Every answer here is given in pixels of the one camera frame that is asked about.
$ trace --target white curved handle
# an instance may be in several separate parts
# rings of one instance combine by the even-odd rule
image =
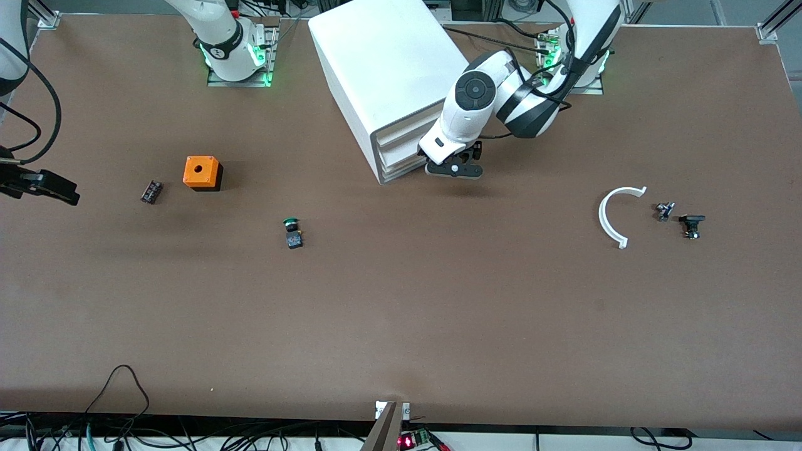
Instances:
[[[616,188],[607,193],[607,195],[604,196],[604,199],[601,200],[601,204],[599,204],[599,222],[601,223],[601,227],[610,236],[610,238],[618,242],[618,249],[626,248],[626,242],[629,240],[624,235],[616,232],[613,226],[610,225],[610,220],[607,219],[607,201],[616,194],[629,194],[631,196],[640,197],[645,192],[646,186],[644,186],[642,189],[630,188],[628,186]]]

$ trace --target gray floor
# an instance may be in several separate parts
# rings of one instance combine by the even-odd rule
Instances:
[[[55,10],[68,13],[145,13],[175,14],[176,11],[164,0],[45,0]],[[755,25],[765,19],[783,0],[719,0],[727,25]],[[565,5],[565,0],[557,0]],[[545,7],[539,14],[529,15],[504,5],[503,16],[511,20],[535,20],[550,22],[559,16]],[[716,25],[710,0],[666,0],[656,2],[642,23],[660,25]],[[780,54],[786,70],[802,71],[802,14],[789,22],[779,34]],[[791,86],[802,110],[802,81],[792,81]]]

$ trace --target orange box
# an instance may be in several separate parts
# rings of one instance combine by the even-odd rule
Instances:
[[[195,191],[220,191],[223,165],[214,156],[187,156],[184,185]]]

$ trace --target white box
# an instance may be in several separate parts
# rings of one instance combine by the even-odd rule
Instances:
[[[352,0],[309,20],[331,94],[379,184],[421,166],[418,141],[468,65],[420,0]]]

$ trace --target brown tabletop surface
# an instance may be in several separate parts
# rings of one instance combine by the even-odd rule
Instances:
[[[752,29],[624,28],[604,96],[486,141],[481,180],[386,186],[304,21],[269,89],[206,87],[191,41],[175,16],[38,37],[63,126],[32,167],[81,201],[0,198],[1,409],[82,411],[126,363],[156,413],[368,420],[392,397],[430,422],[802,430],[802,120]],[[50,129],[32,74],[13,105]],[[208,154],[224,190],[193,192],[184,159]],[[644,185],[610,202],[619,250],[599,201]],[[664,201],[707,215],[699,240]],[[141,403],[121,375],[96,408]]]

